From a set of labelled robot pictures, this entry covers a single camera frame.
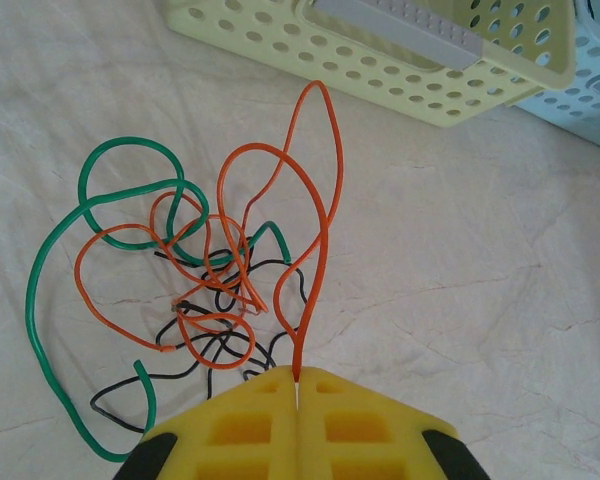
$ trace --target green wire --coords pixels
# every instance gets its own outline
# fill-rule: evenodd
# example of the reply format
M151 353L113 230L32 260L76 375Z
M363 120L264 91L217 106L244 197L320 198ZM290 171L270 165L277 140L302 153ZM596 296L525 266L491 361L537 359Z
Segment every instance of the green wire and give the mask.
M89 180L89 175L93 168L95 162L102 156L103 153L110 150L111 148L120 146L120 145L141 145L153 150L156 150L163 155L165 155L169 161L172 163L176 170L176 178L169 180L162 180L159 182L151 183L148 185L143 185L139 187L129 188L126 190L121 190L114 193L109 193L105 195L98 195L95 197L87 198L86 190L87 183ZM38 290L38 283L40 281L40 275L42 273L42 269L44 267L44 263L51 251L52 247L55 243L60 239L60 237L67 231L67 229L73 225L79 218L84 217L91 229L95 233L99 233L102 231L100 225L96 222L95 218L91 213L91 209L97 205L102 205L105 203L112 203L118 200L123 200L127 198L136 197L139 195L145 195L148 193L153 193L158 190L166 189L166 188L174 188L176 189L173 202L171 203L171 207L169 209L169 215L167 218L167 238L163 240L164 243L169 243L174 236L173 233L173 222L175 219L175 215L177 212L178 205L184 193L184 190L189 190L193 193L200 205L202 206L202 214L198 221L192 225L187 232L182 236L182 238L186 238L193 233L197 232L206 222L209 217L209 202L206 197L202 193L202 191L193 183L185 180L184 171L182 169L182 165L180 164L178 158L165 146L154 142L149 139L144 139L140 137L120 137L104 142L100 146L98 146L87 158L85 165L80 172L80 178L78 183L78 199L79 206L74 208L49 234L49 236L45 239L38 251L36 258L33 262L33 266L31 267L31 273L29 275L29 281L27 283L27 291L26 291L26 300L25 300L25 323L27 327L27 335L29 337L29 341L31 342L31 346L33 351L38 359L38 363L42 369L44 377L56 394L65 410L69 414L71 421L73 422L76 430L83 438L83 440L89 445L89 447L96 453L98 456L103 458L104 460L108 460L111 462L124 462L129 453L114 453L106 448L104 448L91 434L91 432L87 429L86 425L82 421L80 414L78 413L75 405L71 401L71 398L67 394L67 392L62 388L58 378L53 372L53 368L51 367L51 362L47 357L47 354L42 346L42 342L40 341L40 337L38 336L38 330L36 327L35 320L35 310L36 310L36 294ZM280 247L280 252L282 253L283 258L287 263L291 261L291 255L289 253L289 249L284 240L282 232L278 228L278 226L273 222L265 222L253 235L253 237L249 241L249 247L253 246L260 237L264 234L266 230L271 230L274 234L278 245ZM121 242L109 235L105 235L103 237L108 244L125 250L144 250L148 248L157 247L157 242L144 242L144 243L127 243ZM203 264L203 260L192 257L188 255L186 252L182 251L178 247L178 245L174 245L174 250L182 256L182 258L191 263L195 263L198 265ZM232 255L228 255L223 258L214 258L212 260L213 265L224 264L233 260ZM133 364L133 368L135 369L140 381L142 383L142 387L145 391L145 395L147 397L147 420L145 423L144 431L147 432L151 428L153 428L155 424L156 418L156 395L153 389L153 385L151 383L151 379L147 374L142 362L140 360L136 360Z

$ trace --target rectangular cutout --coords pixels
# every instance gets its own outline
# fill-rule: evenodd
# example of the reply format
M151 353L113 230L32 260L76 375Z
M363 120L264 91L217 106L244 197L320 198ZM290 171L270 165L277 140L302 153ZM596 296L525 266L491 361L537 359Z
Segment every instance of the rectangular cutout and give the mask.
M408 480L404 463L395 459L333 459L331 473L333 480Z
M228 413L216 421L209 445L249 445L271 442L271 415Z
M266 461L226 463L201 463L196 480L268 480L269 464Z
M325 418L327 441L333 443L387 443L385 420L371 412L332 412Z

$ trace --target orange wire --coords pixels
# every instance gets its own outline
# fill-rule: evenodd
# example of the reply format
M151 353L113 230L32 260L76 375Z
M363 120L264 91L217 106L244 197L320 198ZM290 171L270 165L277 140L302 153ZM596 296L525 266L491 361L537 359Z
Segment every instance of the orange wire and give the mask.
M327 114L328 114L329 121L331 124L331 130L333 133L335 147L336 147L336 163L337 163L336 183L335 183L335 188L334 188L334 192L333 192L333 197L331 200L331 205L329 207L328 212L326 212L324 203L322 202L322 198L320 197L320 193L318 192L317 188L311 181L311 178L309 177L309 175L288 153L289 149L291 147L291 142L293 140L293 134L295 132L298 116L301 112L302 106L304 104L304 101L305 101L307 95L313 88L318 88L320 90L320 92L322 93L322 97L323 97L325 106L327 108ZM247 153L250 151L262 151L262 152L267 152L269 154L272 154L278 158L278 163L277 163L271 177L269 178L267 183L264 185L264 187L247 203L244 214L243 214L242 224L239 224L238 222L236 222L234 219L232 219L231 217L229 217L226 214L225 205L224 205L224 193L223 193L224 185L225 185L225 180L226 180L228 171L229 171L231 165L233 164L233 162L238 157L243 155L244 153ZM278 321L280 322L280 324L282 325L282 327L289 334L289 336L294 344L293 374L297 381L299 379L300 370L302 367L302 349L303 349L307 331L309 328L309 322L311 321L311 316L312 316L315 306L317 304L318 296L319 296L320 289L322 287L322 283L324 281L324 276L325 276L325 272L326 272L326 265L327 265L327 259L328 259L329 227L333 221L333 218L335 217L335 213L338 208L338 204L340 202L340 197L342 194L343 180L344 180L344 153L343 153L343 148L342 148L342 140L340 137L340 130L338 128L338 122L337 122L336 115L335 115L335 110L333 107L333 103L331 102L331 98L329 96L329 92L328 92L327 88L325 87L325 85L322 82L319 82L319 81L314 81L314 82L309 83L305 87L305 89L302 91L302 94L300 95L300 97L298 98L298 102L296 103L296 106L293 111L293 115L291 117L291 121L289 123L287 137L285 139L285 144L284 144L282 150L280 150L272 145L267 145L264 143L250 143L250 144L243 145L242 147L237 148L235 151L233 151L231 153L231 155L229 155L229 157L224 162L222 169L220 170L220 174L218 176L218 183L217 183L217 190L216 190L217 202L218 202L218 213L209 215L209 217L207 218L207 221L205 222L206 236L205 236L203 261L204 261L204 266L209 275L209 279L203 280L201 277L197 277L197 276L189 273L178 263L177 259L171 252L171 248L182 238L182 236L187 232L187 230L198 221L198 219L193 220L193 221L189 222L187 225L185 225L173 237L173 239L168 244L164 244L164 242L161 240L160 236L156 232L155 219L156 219L158 206L160 205L162 200L164 200L165 198L175 195L175 192L165 192L162 195L160 195L153 202L153 204L151 206L151 210L150 210L150 214L149 214L149 227L141 225L141 224L132 224L132 223L110 227L110 228L105 229L105 230L99 232L98 234L94 235L80 250L78 257L76 258L76 264L74 266L74 278L75 278L76 285L78 287L78 291L80 292L82 298L84 299L84 301L85 301L87 307L89 308L89 310L91 311L91 313L98 320L100 320L102 323L107 325L109 328L115 330L116 332L124 335L125 337L133 340L134 342L136 342L142 346L145 346L147 348L151 348L154 350L158 350L160 352L170 352L170 351L175 350L174 345L161 346L161 345L157 345L153 342L148 342L148 341L132 334L128 330L118 326L117 324L111 322L110 320L108 320L95 307L93 301L89 297L89 294L87 293L86 288L84 287L83 282L82 282L82 278L81 278L82 262L84 260L86 253L95 244L95 242L97 242L99 239L101 239L105 235L108 235L110 233L114 233L114 232L117 232L120 230L124 230L124 229L142 230L142 231L148 233L149 236L152 238L152 240L154 240L158 244L160 249L162 251L164 251L164 253L167 255L168 259L171 261L171 263L174 265L174 267L178 270L178 272L180 272L187 279L196 283L196 285L192 289L190 289L188 292L186 292L185 294L183 294L183 295L179 296L177 299L175 299L174 304L180 303L184 299L190 297L191 295L195 294L200 289L205 288L205 287L219 289L219 290L223 291L224 293L226 293L227 295L231 296L232 298L235 298L237 301L241 302L242 310L241 310L240 316L230 314L230 313L211 313L211 314L207 314L207 315L200 315L200 316L192 317L192 316L185 315L181 311L178 311L177 312L177 321L178 321L178 327L180 329L180 333L182 334L182 337L184 339L184 342L185 342L188 350L196 358L196 360L198 360L201 364L203 364L207 367L210 367L210 368L216 368L216 369L221 369L221 370L232 369L232 368L236 368L240 365L243 365L252 355L253 350L255 348L255 343L256 343L255 333L254 333L251 325L249 325L249 323L244 318L246 313L248 313L247 306L248 305L254 306L256 309L256 312L255 312L256 314L261 311L264 311L264 312L268 311L267 304L264 302L262 297L259 295L259 293L257 292L256 288L253 286L252 282L250 281L250 279L247 275L250 249L249 249L249 244L248 244L247 235L246 235L246 227L247 227L247 223L248 223L249 212L251 211L251 208L253 207L253 205L260 198L262 198L269 191L271 186L275 183L275 181L278 178L280 172L282 171L282 167L284 165L288 165L294 171L294 173L296 175L298 175L300 180L303 182L303 184L307 188L309 195L311 196L311 199L313 200L313 203L316 207L316 212L318 214L318 221L319 221L319 225L320 225L318 235L315 237L315 239L313 240L313 242L311 243L309 248L307 248L307 250L305 250L305 252L295 262L293 262L293 264L281 275L280 279L276 283L274 293L273 293L273 306L274 306L274 312L276 314L276 317L277 317ZM196 208L196 210L198 210L198 212L202 213L202 207L195 200L193 200L191 197L188 197L187 195L182 195L182 197L184 198L185 201L187 201L194 208ZM213 268L211 266L211 260L209 258L210 249L211 249L211 240L212 240L212 234L211 234L212 231L211 231L210 220L219 220L220 221L226 241L229 245L229 249L231 250L231 252L233 254L233 260L231 262L229 262L228 265L226 265L221 271L218 271L218 272L213 271ZM237 230L238 238L239 238L238 242L236 242L236 240L234 239L234 236L232 235L231 227L233 227L235 230ZM319 253L318 253L318 264L316 267L314 282L311 287L311 291L309 292L309 296L307 298L307 304L302 312L300 323L299 323L299 326L298 326L298 329L296 332L291 327L291 325L285 318L284 313L282 312L282 308L280 305L280 296L281 296L281 292L282 292L282 287L284 286L285 282L289 279L289 277L293 274L293 272L307 260L307 258L315 251L316 248L319 249ZM222 277L227 275L234 266L238 268L239 275L236 277L236 279L232 280L231 282L223 283ZM232 290L232 287L235 287L238 284L240 284L240 289L239 289L240 293L234 292L234 290ZM218 320L218 319L225 319L225 320L229 320L230 322L233 322L234 327L232 327L232 329L235 327L242 327L247 332L247 335L249 338L249 347L248 347L247 351L245 352L245 354L241 358L237 359L236 361L234 361L232 363L221 364L221 363L211 362L209 360L206 360L195 349L194 345L192 344L192 342L189 338L189 333L187 332L187 329L186 329L186 324L188 323L188 324L191 324L194 328L204 331L204 332L222 333L226 330L215 330L215 329L206 327L202 324L202 322L206 322L209 320Z

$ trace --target white fabric surface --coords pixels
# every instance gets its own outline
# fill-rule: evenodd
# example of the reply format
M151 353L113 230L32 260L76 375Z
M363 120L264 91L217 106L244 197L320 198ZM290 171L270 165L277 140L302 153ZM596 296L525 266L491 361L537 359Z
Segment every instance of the white fabric surface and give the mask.
M213 198L235 147L282 144L305 84L170 32L159 3L0 0L0 479L107 479L117 468L77 435L23 319L34 256L77 204L88 153L115 136L155 139ZM333 99L347 177L306 363L454 424L494 479L600 479L600 149L515 108L440 130L337 92ZM335 164L318 96L303 115L292 153L328 198ZM254 155L236 167L233 214L273 164ZM159 156L127 148L98 164L89 191L171 176ZM96 213L103 225L142 222L150 201ZM264 219L280 225L296 255L317 229L288 172L252 225ZM136 358L175 372L190 357L148 352L91 317L72 279L89 237L78 222L54 249L38 325L89 427L122 452L137 436L91 412L90 396L133 374ZM259 258L275 254L264 240ZM272 267L257 276L266 298L277 275ZM149 253L102 245L84 276L106 313L146 337L187 286ZM284 305L297 318L294 290ZM262 340L277 331L271 315L253 321ZM289 352L281 345L278 361ZM222 390L239 376L217 380ZM165 419L202 401L203 375L157 388ZM110 404L142 423L139 387Z

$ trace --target blue plastic basket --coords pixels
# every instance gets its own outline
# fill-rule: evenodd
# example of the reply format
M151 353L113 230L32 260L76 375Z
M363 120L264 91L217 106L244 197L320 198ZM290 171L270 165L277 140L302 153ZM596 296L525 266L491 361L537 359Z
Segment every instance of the blue plastic basket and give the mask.
M575 0L575 6L575 81L564 91L538 93L518 106L600 145L600 0Z

